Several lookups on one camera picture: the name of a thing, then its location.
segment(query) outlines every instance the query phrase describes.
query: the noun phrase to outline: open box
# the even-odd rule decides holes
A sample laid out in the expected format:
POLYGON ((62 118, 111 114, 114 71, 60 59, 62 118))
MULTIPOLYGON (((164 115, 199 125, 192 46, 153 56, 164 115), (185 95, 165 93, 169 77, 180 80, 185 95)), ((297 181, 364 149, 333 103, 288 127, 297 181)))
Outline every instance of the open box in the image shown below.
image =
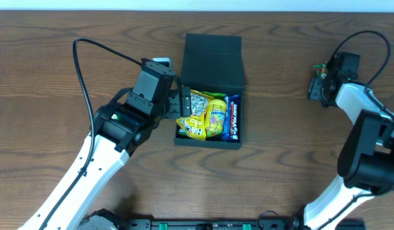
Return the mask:
POLYGON ((191 139, 178 134, 176 125, 174 144, 237 150, 242 146, 242 93, 244 91, 244 68, 241 57, 241 37, 207 34, 186 34, 181 73, 182 84, 197 91, 240 95, 237 109, 238 142, 223 142, 221 135, 206 141, 191 139))

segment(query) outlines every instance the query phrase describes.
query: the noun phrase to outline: wooden table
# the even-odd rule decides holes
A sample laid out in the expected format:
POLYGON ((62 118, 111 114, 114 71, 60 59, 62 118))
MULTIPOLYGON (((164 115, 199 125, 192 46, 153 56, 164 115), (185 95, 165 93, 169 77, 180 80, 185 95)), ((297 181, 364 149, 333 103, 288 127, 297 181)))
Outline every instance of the wooden table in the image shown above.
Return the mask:
MULTIPOLYGON (((74 38, 94 38, 136 59, 168 56, 180 74, 186 33, 242 36, 243 147, 174 146, 175 122, 163 121, 90 211, 255 219, 264 210, 294 214, 335 177, 352 124, 340 109, 307 100, 306 92, 312 66, 363 29, 384 33, 393 47, 374 86, 394 112, 394 14, 0 11, 0 229, 18 228, 34 214, 88 134, 74 38)), ((374 36, 344 50, 361 54, 363 81, 385 54, 374 36)), ((79 58, 94 110, 139 74, 136 65, 92 45, 79 45, 79 58)), ((394 192, 352 216, 369 229, 394 229, 394 192)))

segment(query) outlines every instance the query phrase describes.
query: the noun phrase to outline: black cable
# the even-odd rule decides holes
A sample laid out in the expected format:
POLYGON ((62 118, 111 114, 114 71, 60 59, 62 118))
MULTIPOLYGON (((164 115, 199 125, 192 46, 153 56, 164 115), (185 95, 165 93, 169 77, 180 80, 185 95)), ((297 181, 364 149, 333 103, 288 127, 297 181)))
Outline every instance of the black cable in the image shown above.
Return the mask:
POLYGON ((276 213, 276 211, 272 211, 272 210, 267 210, 267 211, 261 213, 261 214, 258 216, 257 220, 256 220, 256 226, 257 226, 260 230, 264 230, 264 227, 261 227, 261 225, 260 225, 261 217, 263 217, 263 216, 264 216, 265 214, 267 214, 267 213, 273 213, 273 214, 279 216, 279 214, 276 213))
POLYGON ((74 54, 74 61, 75 61, 75 68, 76 68, 76 74, 77 74, 77 78, 79 79, 79 83, 81 84, 81 88, 82 88, 82 92, 83 92, 83 97, 84 100, 86 102, 86 106, 88 108, 88 112, 89 112, 89 118, 90 118, 90 135, 91 135, 91 141, 90 141, 90 149, 89 149, 89 153, 88 153, 88 158, 86 158, 86 161, 84 163, 84 165, 82 166, 81 170, 78 172, 75 180, 69 185, 68 189, 65 191, 65 193, 61 196, 61 198, 59 199, 59 201, 54 205, 54 207, 52 208, 52 210, 49 212, 48 216, 46 216, 45 220, 42 222, 41 227, 39 228, 39 230, 43 230, 46 228, 48 221, 51 219, 51 217, 53 216, 53 214, 55 213, 55 211, 59 208, 59 206, 61 205, 61 203, 63 202, 63 200, 67 197, 67 195, 69 194, 69 192, 73 189, 73 187, 76 185, 76 183, 79 181, 79 179, 86 173, 86 170, 88 168, 89 163, 91 162, 92 159, 92 155, 93 155, 93 149, 95 147, 95 138, 93 136, 93 134, 95 133, 95 119, 93 117, 93 110, 92 110, 92 106, 89 100, 89 95, 88 95, 88 90, 86 89, 86 86, 84 84, 83 78, 82 78, 82 73, 81 73, 81 68, 79 67, 79 60, 77 58, 77 43, 78 42, 88 42, 94 45, 97 45, 103 49, 106 49, 109 52, 112 52, 113 54, 116 54, 122 58, 128 59, 129 61, 132 61, 138 65, 141 66, 141 63, 139 61, 136 61, 135 59, 132 59, 131 57, 128 57, 124 54, 121 54, 113 49, 110 49, 109 47, 106 47, 105 45, 102 45, 98 42, 95 42, 91 39, 87 39, 87 38, 76 38, 74 40, 74 44, 73 44, 73 54, 74 54))
MULTIPOLYGON (((381 33, 377 32, 377 31, 370 31, 370 30, 366 30, 366 31, 359 31, 357 33, 354 33, 352 35, 350 35, 349 37, 347 37, 344 41, 342 41, 339 46, 335 49, 335 51, 333 52, 331 59, 329 60, 329 62, 332 62, 332 60, 334 60, 336 53, 338 52, 338 50, 340 49, 340 47, 347 42, 349 39, 360 35, 362 33, 372 33, 374 35, 380 36, 383 41, 386 44, 386 50, 387 50, 387 54, 386 54, 386 58, 382 64, 382 66, 379 68, 379 70, 375 73, 375 75, 365 84, 365 89, 364 89, 364 93, 367 95, 367 97, 376 105, 378 106, 378 108, 380 108, 381 111, 383 111, 384 113, 386 113, 394 122, 394 115, 392 112, 390 112, 386 106, 384 106, 381 102, 379 102, 374 96, 372 96, 370 94, 370 85, 373 83, 374 80, 376 80, 376 78, 381 74, 381 72, 384 70, 384 68, 386 67, 386 65, 388 64, 388 61, 390 59, 390 54, 391 54, 391 49, 390 49, 390 42, 389 40, 381 33)), ((327 222, 325 222, 324 224, 322 224, 321 226, 319 226, 318 230, 323 229, 324 227, 326 227, 328 224, 332 223, 332 221, 336 220, 343 212, 345 212, 353 203, 355 203, 356 201, 358 201, 359 198, 361 197, 370 197, 370 196, 381 196, 383 194, 387 194, 388 192, 392 191, 393 186, 390 186, 382 191, 379 192, 375 192, 375 193, 370 193, 370 194, 360 194, 360 195, 354 195, 354 197, 352 198, 352 200, 347 203, 335 216, 333 216, 332 218, 330 218, 327 222)))

